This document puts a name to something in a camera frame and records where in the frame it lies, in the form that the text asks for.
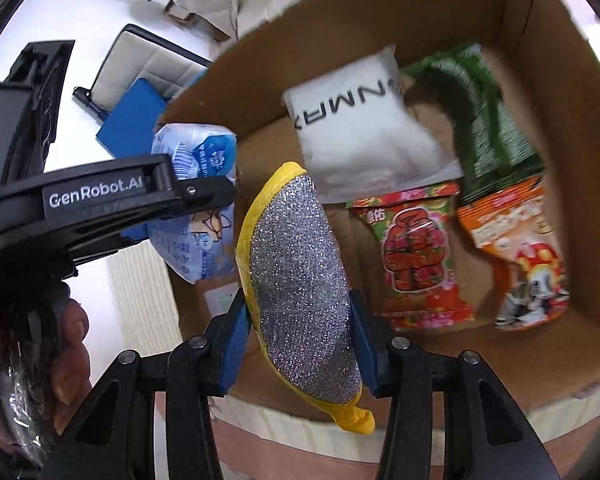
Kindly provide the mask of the person's left hand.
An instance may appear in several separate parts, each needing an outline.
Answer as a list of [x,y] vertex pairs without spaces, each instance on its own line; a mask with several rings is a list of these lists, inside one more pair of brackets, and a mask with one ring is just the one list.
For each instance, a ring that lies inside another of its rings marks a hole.
[[62,281],[0,289],[0,438],[38,469],[56,441],[52,365],[69,299]]

